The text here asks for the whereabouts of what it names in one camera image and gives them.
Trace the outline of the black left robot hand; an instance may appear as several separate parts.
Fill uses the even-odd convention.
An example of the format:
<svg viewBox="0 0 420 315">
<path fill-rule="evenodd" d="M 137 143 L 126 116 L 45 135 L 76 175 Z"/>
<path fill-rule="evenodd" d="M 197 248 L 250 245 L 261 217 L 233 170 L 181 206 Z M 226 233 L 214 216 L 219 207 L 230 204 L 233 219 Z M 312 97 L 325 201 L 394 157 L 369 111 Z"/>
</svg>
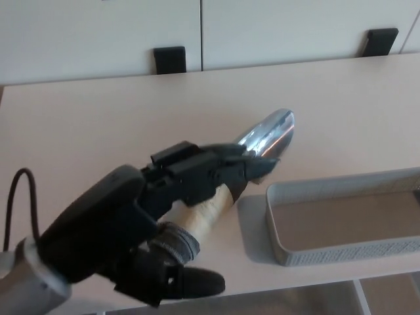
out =
<svg viewBox="0 0 420 315">
<path fill-rule="evenodd" d="M 71 203 L 37 241 L 41 260 L 68 283 L 93 274 L 147 305 L 197 299 L 224 291 L 221 274 L 168 265 L 141 249 L 158 233 L 174 202 L 194 206 L 225 184 L 238 186 L 273 171 L 278 159 L 246 154 L 241 144 L 198 146 L 183 141 L 138 169 L 122 165 Z"/>
</svg>

